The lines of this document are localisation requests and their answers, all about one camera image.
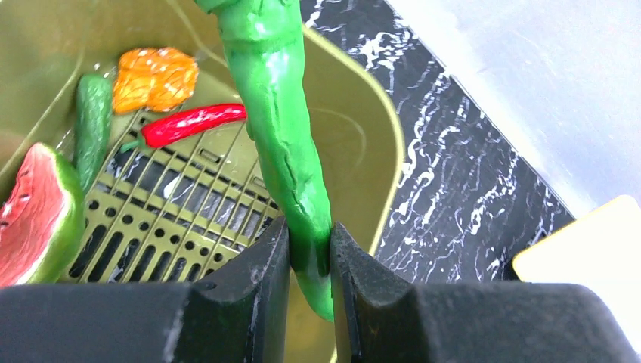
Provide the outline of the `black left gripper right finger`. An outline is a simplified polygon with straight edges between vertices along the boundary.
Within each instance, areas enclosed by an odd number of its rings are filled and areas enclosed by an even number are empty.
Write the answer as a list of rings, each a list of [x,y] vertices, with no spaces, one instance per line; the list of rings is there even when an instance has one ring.
[[[605,303],[576,284],[412,284],[341,223],[330,239],[340,362],[637,362]]]

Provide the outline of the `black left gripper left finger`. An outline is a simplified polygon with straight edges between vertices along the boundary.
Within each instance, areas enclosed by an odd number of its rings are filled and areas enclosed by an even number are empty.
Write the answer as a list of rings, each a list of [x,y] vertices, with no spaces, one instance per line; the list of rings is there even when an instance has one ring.
[[[195,282],[33,284],[1,291],[3,362],[281,362],[289,234]]]

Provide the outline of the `green chili pepper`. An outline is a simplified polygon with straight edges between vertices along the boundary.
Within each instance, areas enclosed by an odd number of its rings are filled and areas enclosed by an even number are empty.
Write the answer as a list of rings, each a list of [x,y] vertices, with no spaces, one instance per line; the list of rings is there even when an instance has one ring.
[[[299,287],[312,310],[332,321],[332,216],[302,86],[305,47],[300,4],[200,1],[198,6],[217,17],[264,183],[286,219],[290,265]]]

